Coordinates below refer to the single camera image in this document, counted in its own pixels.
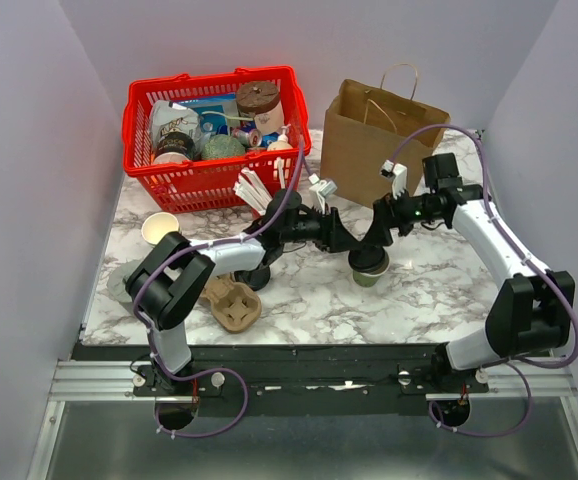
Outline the green paper coffee cup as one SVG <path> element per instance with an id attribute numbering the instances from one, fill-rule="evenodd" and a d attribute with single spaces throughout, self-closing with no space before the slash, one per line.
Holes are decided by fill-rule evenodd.
<path id="1" fill-rule="evenodd" d="M 363 288 L 370 288 L 379 281 L 379 279 L 385 274 L 387 270 L 388 266 L 383 266 L 370 272 L 353 270 L 352 278 L 358 286 Z"/>

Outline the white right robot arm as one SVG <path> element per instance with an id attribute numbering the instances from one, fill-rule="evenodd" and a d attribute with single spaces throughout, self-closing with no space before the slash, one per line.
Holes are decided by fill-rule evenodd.
<path id="1" fill-rule="evenodd" d="M 572 329 L 572 276 L 531 257 L 482 186 L 463 183 L 454 155 L 425 158 L 423 171 L 428 191 L 412 196 L 406 167 L 382 164 L 391 191 L 374 202 L 363 244 L 383 248 L 394 234 L 406 236 L 415 225 L 441 221 L 469 242 L 498 287 L 483 327 L 438 348 L 438 361 L 428 370 L 431 384 L 449 392 L 463 383 L 465 370 L 565 345 Z"/>

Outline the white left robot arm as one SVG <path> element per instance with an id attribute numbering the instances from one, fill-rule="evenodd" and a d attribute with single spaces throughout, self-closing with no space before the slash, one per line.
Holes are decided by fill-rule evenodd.
<path id="1" fill-rule="evenodd" d="M 327 253 L 359 251 L 361 242 L 342 224 L 335 208 L 326 213 L 302 204 L 295 191 L 280 190 L 265 214 L 243 233 L 213 241 L 166 234 L 125 280 L 136 316 L 148 330 L 156 382 L 170 395 L 183 393 L 191 380 L 187 367 L 185 319 L 206 283 L 235 272 L 266 272 L 287 243 L 311 242 Z"/>

